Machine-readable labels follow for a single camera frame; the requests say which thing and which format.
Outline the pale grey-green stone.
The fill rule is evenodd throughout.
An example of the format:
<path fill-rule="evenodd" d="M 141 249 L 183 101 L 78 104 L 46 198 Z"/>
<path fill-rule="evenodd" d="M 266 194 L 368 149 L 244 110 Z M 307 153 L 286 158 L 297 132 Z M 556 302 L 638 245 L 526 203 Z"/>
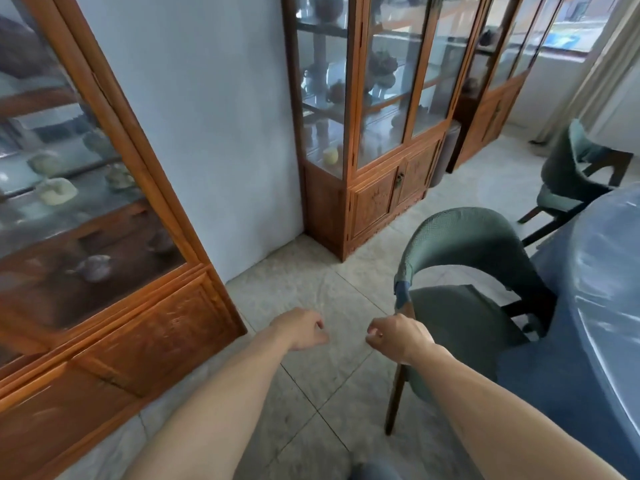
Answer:
<path fill-rule="evenodd" d="M 27 165 L 34 173 L 44 178 L 56 177 L 65 169 L 60 154 L 53 150 L 34 153 L 27 159 Z"/>

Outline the carved wooden glass display cabinet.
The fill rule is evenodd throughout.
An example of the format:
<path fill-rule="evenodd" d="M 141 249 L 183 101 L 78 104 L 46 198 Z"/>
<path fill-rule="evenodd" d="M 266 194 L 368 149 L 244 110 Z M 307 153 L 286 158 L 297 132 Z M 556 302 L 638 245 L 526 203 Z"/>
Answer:
<path fill-rule="evenodd" d="M 341 261 L 427 193 L 486 0 L 280 0 L 305 233 Z M 373 51 L 396 83 L 369 80 Z M 322 152 L 340 159 L 325 166 Z"/>

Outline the green upholstered wooden chair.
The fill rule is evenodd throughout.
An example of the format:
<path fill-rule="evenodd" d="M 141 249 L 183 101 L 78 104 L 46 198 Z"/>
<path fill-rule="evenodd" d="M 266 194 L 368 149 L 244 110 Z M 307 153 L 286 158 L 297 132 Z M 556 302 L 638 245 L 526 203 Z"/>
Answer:
<path fill-rule="evenodd" d="M 580 119 L 572 119 L 542 166 L 536 207 L 517 223 L 525 224 L 540 212 L 553 220 L 524 238 L 523 246 L 558 230 L 590 203 L 619 187 L 633 157 L 633 153 L 592 141 Z"/>
<path fill-rule="evenodd" d="M 469 284 L 412 288 L 416 275 L 437 266 L 484 272 L 518 300 L 500 306 Z M 399 262 L 394 295 L 396 314 L 421 322 L 436 344 L 493 382 L 499 355 L 529 343 L 513 318 L 531 315 L 533 331 L 544 337 L 557 302 L 508 221 L 481 207 L 444 210 L 419 225 Z"/>

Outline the dark rough stone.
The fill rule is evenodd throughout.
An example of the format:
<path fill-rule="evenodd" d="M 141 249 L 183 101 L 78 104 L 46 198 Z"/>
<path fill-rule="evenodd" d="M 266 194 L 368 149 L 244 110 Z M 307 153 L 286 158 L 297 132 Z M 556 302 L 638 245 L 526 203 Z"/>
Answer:
<path fill-rule="evenodd" d="M 344 0 L 310 0 L 316 19 L 323 23 L 334 23 L 340 19 Z"/>

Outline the large dark brown rock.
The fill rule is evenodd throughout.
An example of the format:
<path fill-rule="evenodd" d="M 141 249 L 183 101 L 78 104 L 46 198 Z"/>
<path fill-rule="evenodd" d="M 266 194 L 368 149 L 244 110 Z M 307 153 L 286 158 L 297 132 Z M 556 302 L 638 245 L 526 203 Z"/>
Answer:
<path fill-rule="evenodd" d="M 22 80 L 50 75 L 55 62 L 38 35 L 0 15 L 0 73 Z"/>

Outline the person's left forearm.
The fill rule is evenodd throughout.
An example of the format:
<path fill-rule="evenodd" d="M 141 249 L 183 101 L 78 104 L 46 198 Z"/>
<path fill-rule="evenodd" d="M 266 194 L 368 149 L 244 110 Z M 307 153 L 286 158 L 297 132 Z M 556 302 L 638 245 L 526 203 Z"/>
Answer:
<path fill-rule="evenodd" d="M 291 347 L 270 326 L 176 409 L 122 480 L 232 480 Z"/>

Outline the dark stone on stand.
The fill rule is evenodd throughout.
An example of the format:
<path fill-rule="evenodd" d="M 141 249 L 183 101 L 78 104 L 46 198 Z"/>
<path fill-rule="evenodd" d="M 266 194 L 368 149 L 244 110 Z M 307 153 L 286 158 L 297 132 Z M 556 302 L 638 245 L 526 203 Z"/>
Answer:
<path fill-rule="evenodd" d="M 369 55 L 367 73 L 369 80 L 382 89 L 390 89 L 396 83 L 395 72 L 399 64 L 387 50 L 373 51 Z"/>

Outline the mottled green stone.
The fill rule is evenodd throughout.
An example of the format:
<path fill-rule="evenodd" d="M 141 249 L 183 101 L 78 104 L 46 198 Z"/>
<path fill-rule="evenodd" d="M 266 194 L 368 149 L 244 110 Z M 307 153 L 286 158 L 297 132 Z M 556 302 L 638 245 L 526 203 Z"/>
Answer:
<path fill-rule="evenodd" d="M 121 162 L 108 165 L 105 180 L 112 191 L 123 191 L 136 186 L 134 177 Z"/>

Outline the person's right forearm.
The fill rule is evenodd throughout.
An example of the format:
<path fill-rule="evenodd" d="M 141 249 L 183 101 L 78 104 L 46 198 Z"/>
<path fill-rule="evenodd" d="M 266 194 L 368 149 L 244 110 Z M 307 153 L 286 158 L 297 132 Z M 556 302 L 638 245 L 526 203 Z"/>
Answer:
<path fill-rule="evenodd" d="M 411 365 L 485 480 L 626 480 L 544 414 L 436 344 Z"/>

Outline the window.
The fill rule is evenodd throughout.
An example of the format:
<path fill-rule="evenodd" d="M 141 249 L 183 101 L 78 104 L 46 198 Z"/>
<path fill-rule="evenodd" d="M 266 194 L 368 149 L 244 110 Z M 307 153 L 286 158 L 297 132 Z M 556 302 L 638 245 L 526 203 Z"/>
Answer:
<path fill-rule="evenodd" d="M 544 50 L 588 54 L 620 0 L 564 0 L 546 39 Z"/>

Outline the pale green carved stone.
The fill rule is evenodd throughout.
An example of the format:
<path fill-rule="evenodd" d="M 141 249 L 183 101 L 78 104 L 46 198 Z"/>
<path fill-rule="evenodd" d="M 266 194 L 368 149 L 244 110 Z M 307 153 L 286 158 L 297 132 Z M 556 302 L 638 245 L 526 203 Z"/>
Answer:
<path fill-rule="evenodd" d="M 35 186 L 34 192 L 43 204 L 50 207 L 62 205 L 79 193 L 71 181 L 62 177 L 43 179 Z"/>

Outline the large wooden glass display cabinet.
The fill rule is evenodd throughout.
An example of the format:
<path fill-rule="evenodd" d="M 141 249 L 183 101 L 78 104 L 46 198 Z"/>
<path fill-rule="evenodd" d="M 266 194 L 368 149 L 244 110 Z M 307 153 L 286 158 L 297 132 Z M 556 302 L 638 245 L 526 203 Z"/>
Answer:
<path fill-rule="evenodd" d="M 246 329 L 78 2 L 0 15 L 55 62 L 0 73 L 0 480 L 52 480 Z M 43 150 L 79 191 L 62 205 L 34 192 Z M 117 162 L 135 187 L 108 188 Z M 69 273 L 91 255 L 107 280 Z"/>

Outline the round table with blue cloth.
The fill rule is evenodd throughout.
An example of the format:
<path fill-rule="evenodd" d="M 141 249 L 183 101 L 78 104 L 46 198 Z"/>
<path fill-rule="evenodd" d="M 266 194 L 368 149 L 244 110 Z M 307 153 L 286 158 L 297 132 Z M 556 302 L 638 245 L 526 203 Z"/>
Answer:
<path fill-rule="evenodd" d="M 556 308 L 546 336 L 500 355 L 498 384 L 640 480 L 640 182 L 592 202 L 532 262 Z"/>

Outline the person's left hand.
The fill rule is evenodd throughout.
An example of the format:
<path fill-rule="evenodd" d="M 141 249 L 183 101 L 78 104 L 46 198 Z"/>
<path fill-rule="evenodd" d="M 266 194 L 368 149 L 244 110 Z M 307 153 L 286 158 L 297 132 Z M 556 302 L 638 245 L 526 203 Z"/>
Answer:
<path fill-rule="evenodd" d="M 272 320 L 268 330 L 283 351 L 313 348 L 309 346 L 309 315 L 321 316 L 315 310 L 297 307 Z"/>

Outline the person's right hand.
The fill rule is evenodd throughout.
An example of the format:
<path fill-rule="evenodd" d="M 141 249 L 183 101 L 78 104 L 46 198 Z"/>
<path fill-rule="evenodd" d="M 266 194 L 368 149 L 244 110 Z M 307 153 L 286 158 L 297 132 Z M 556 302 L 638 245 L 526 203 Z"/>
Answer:
<path fill-rule="evenodd" d="M 385 346 L 379 352 L 398 364 L 416 366 L 436 348 L 426 327 L 415 319 L 403 314 L 377 319 L 387 320 Z"/>

